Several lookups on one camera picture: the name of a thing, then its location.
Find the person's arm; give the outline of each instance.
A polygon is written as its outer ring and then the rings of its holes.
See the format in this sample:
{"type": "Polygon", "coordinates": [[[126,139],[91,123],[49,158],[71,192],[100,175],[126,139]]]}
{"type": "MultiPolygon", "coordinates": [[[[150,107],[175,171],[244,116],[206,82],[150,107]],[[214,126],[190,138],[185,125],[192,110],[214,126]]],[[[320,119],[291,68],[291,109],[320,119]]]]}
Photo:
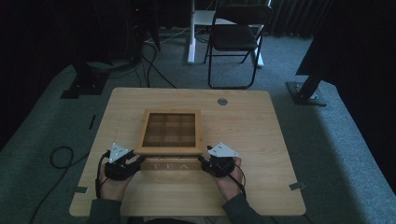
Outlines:
{"type": "MultiPolygon", "coordinates": [[[[235,165],[241,167],[241,159],[234,158],[234,161],[235,165]]],[[[233,169],[230,175],[239,183],[242,182],[243,175],[237,167],[233,169]]],[[[262,216],[260,216],[256,211],[254,211],[253,208],[250,207],[247,199],[241,193],[241,189],[235,182],[233,182],[230,177],[213,177],[213,179],[219,188],[220,194],[226,201],[226,203],[223,205],[223,209],[233,224],[262,223],[262,216]]]]}
{"type": "Polygon", "coordinates": [[[133,177],[132,175],[123,181],[107,179],[105,166],[102,165],[99,177],[102,184],[100,188],[101,199],[92,201],[90,217],[87,223],[119,224],[121,202],[125,195],[125,190],[133,177]]]}

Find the round hole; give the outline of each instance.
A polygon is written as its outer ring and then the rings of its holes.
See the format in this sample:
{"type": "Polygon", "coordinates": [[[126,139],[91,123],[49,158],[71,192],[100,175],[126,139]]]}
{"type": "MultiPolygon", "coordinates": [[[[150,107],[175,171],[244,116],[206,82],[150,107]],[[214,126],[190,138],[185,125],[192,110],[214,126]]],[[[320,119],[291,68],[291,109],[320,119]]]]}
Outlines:
{"type": "Polygon", "coordinates": [[[219,105],[227,105],[228,101],[226,99],[224,99],[224,98],[219,98],[218,99],[218,104],[219,105]]]}

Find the wooden table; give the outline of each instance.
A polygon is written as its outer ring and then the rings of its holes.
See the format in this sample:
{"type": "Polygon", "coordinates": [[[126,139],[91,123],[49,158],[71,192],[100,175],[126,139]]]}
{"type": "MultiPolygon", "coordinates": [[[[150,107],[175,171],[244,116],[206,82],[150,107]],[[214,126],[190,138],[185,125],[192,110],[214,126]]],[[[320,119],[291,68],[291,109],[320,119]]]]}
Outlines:
{"type": "MultiPolygon", "coordinates": [[[[219,142],[235,149],[246,175],[247,200],[263,216],[305,212],[301,192],[266,91],[217,91],[116,88],[92,145],[72,216],[88,216],[95,199],[100,157],[113,142],[134,149],[146,108],[200,109],[204,146],[219,142]]],[[[203,171],[143,171],[134,176],[121,207],[123,216],[224,216],[212,177],[203,171]]]]}

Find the black chair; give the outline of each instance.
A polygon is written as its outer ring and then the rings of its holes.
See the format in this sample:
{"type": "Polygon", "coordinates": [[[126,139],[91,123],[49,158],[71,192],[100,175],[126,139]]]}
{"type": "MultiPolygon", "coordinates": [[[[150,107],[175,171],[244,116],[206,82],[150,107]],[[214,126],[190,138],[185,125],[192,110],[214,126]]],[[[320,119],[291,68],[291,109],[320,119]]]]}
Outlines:
{"type": "Polygon", "coordinates": [[[213,17],[209,40],[207,43],[206,58],[209,56],[208,85],[212,89],[247,89],[249,88],[256,76],[257,63],[262,47],[262,36],[265,27],[273,17],[273,10],[264,5],[228,5],[220,7],[213,17]],[[234,24],[218,24],[217,20],[223,19],[234,24]],[[253,32],[253,27],[249,25],[258,25],[258,32],[253,32]],[[213,48],[218,51],[246,51],[246,54],[216,54],[213,55],[213,48]],[[212,76],[212,57],[214,56],[244,56],[241,63],[245,61],[250,52],[257,50],[254,62],[253,75],[250,83],[245,86],[213,86],[211,83],[212,76]]]}

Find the wooden surface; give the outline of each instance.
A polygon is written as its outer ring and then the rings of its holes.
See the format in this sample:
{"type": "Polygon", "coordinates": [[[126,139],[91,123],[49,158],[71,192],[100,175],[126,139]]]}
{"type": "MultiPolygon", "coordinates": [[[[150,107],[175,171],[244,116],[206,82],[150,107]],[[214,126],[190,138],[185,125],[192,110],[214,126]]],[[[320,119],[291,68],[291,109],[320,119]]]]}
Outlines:
{"type": "Polygon", "coordinates": [[[137,155],[202,155],[200,110],[147,109],[140,126],[137,155]]]}
{"type": "MultiPolygon", "coordinates": [[[[289,153],[266,91],[116,88],[108,102],[70,206],[88,216],[95,199],[97,163],[113,142],[134,149],[147,108],[200,109],[204,146],[223,142],[238,151],[246,175],[247,199],[264,216],[305,212],[289,153]],[[226,99],[227,105],[219,105],[226,99]]],[[[143,171],[134,176],[121,207],[124,216],[223,216],[224,204],[212,177],[203,171],[143,171]]]]}

